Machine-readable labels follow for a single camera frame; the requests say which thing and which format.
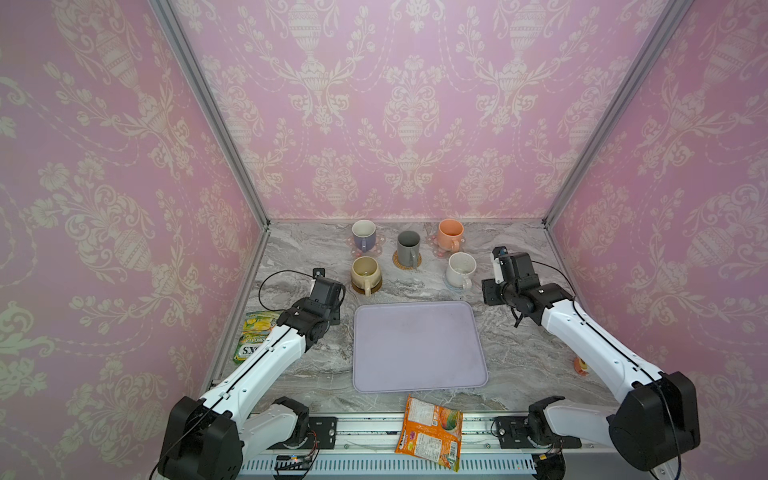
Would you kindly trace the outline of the brown round wooden coaster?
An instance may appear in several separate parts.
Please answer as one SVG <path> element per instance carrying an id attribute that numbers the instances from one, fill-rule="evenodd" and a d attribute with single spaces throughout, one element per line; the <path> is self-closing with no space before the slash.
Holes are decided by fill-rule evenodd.
<path id="1" fill-rule="evenodd" d="M 371 287 L 371 289 L 370 289 L 370 292 L 369 292 L 369 293 L 367 293 L 364 287 L 361 287 L 360 285 L 358 285 L 358 284 L 355 282 L 355 278 L 352 278 L 352 279 L 351 279 L 351 282 L 350 282 L 350 286 L 351 286 L 351 288 L 352 288 L 352 289 L 353 289 L 353 290 L 354 290 L 356 293 L 358 293 L 358 294 L 360 294 L 360 295 L 365 295 L 365 296 L 371 296 L 371 295 L 373 295 L 373 294 L 377 293 L 377 292 L 378 292 L 378 291 L 381 289 L 382 285 L 383 285 L 383 279 L 382 279 L 382 278 L 380 278 L 380 279 L 379 279 L 379 280 L 376 282 L 376 284 L 375 284 L 375 285 L 373 285 L 373 286 Z"/>

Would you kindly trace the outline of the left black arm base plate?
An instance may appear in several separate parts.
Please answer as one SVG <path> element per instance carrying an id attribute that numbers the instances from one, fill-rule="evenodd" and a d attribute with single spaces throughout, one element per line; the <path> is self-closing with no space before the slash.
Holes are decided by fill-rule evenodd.
<path id="1" fill-rule="evenodd" d="M 334 416 L 309 416 L 299 419 L 289 439 L 272 445 L 270 450 L 334 449 L 337 424 L 338 418 Z"/>

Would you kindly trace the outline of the cream yellow mug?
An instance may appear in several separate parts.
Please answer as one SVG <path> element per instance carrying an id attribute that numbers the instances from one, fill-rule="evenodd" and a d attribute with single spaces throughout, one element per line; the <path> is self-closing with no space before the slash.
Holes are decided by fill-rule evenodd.
<path id="1" fill-rule="evenodd" d="M 351 268 L 352 278 L 355 278 L 355 282 L 364 287 L 366 292 L 369 293 L 371 287 L 383 276 L 380 265 L 375 258 L 361 256 L 353 262 Z"/>

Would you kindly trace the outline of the lavender mug white inside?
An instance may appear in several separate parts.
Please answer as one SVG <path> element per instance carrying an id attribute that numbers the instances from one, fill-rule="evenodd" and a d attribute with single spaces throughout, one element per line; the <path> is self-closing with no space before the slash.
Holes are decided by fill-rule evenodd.
<path id="1" fill-rule="evenodd" d="M 360 252 L 368 252 L 376 246 L 376 224 L 367 219 L 358 220 L 352 225 L 354 245 Z"/>

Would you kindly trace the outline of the blue knitted round coaster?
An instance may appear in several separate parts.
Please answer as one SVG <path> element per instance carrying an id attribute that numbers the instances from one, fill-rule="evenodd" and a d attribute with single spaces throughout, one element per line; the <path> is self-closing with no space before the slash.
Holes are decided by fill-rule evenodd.
<path id="1" fill-rule="evenodd" d="M 456 286 L 456 285 L 453 285 L 447 277 L 444 277 L 443 283 L 449 291 L 457 294 L 468 294 L 474 286 L 474 283 L 471 279 L 466 279 L 462 282 L 460 286 Z"/>

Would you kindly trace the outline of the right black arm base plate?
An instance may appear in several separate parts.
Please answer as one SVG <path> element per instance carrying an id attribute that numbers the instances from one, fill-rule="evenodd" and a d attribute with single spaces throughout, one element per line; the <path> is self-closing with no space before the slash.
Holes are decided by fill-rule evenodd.
<path id="1" fill-rule="evenodd" d="M 502 449 L 579 449 L 580 439 L 556 435 L 546 421 L 537 415 L 498 416 L 492 421 L 491 433 Z"/>

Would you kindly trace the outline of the peach pink mug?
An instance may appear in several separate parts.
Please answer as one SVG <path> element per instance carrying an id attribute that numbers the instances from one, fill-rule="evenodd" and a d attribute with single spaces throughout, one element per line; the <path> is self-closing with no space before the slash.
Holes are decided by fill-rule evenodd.
<path id="1" fill-rule="evenodd" d="M 444 219 L 438 224 L 437 245 L 440 249 L 456 253 L 461 250 L 464 225 L 456 219 Z"/>

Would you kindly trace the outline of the woven rattan round coaster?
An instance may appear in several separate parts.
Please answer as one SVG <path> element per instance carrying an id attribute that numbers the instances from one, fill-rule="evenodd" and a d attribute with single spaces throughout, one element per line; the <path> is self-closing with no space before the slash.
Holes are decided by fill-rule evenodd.
<path id="1" fill-rule="evenodd" d="M 414 265 L 405 265 L 399 259 L 399 254 L 395 251 L 392 255 L 393 264 L 401 270 L 416 270 L 422 264 L 422 255 L 419 253 L 416 257 L 416 263 Z"/>

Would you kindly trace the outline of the grey green mug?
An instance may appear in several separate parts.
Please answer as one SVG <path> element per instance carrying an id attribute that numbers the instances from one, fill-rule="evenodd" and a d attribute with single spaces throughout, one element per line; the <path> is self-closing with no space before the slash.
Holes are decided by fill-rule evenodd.
<path id="1" fill-rule="evenodd" d="M 397 252 L 400 261 L 405 265 L 414 265 L 420 253 L 420 235 L 412 230 L 403 231 L 397 238 Z"/>

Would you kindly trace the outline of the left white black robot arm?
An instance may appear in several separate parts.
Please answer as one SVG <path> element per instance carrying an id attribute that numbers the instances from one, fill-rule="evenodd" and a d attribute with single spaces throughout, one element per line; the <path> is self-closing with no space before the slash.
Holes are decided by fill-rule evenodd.
<path id="1" fill-rule="evenodd" d="M 171 409 L 159 459 L 149 477 L 235 479 L 246 457 L 278 443 L 302 442 L 308 408 L 281 397 L 251 413 L 282 373 L 340 318 L 342 301 L 296 301 L 267 339 L 229 377 L 201 398 L 182 397 Z"/>

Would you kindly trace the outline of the pink flower silicone coaster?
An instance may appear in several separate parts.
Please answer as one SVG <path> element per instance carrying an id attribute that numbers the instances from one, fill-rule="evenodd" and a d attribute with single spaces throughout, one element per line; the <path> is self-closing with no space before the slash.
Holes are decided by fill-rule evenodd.
<path id="1" fill-rule="evenodd" d="M 355 258 L 361 256 L 379 257 L 383 252 L 384 244 L 385 238 L 378 231 L 364 237 L 352 234 L 346 239 L 349 252 Z"/>

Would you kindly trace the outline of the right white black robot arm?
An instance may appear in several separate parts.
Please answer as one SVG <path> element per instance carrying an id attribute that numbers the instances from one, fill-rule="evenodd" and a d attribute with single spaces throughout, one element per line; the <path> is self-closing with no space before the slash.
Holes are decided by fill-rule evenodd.
<path id="1" fill-rule="evenodd" d="M 619 404 L 615 411 L 550 396 L 530 405 L 526 429 L 537 446 L 562 437 L 613 447 L 632 467 L 649 472 L 701 443 L 696 388 L 681 372 L 642 359 L 592 320 L 575 298 L 550 283 L 519 290 L 486 279 L 483 301 L 511 308 L 559 338 L 595 373 Z"/>

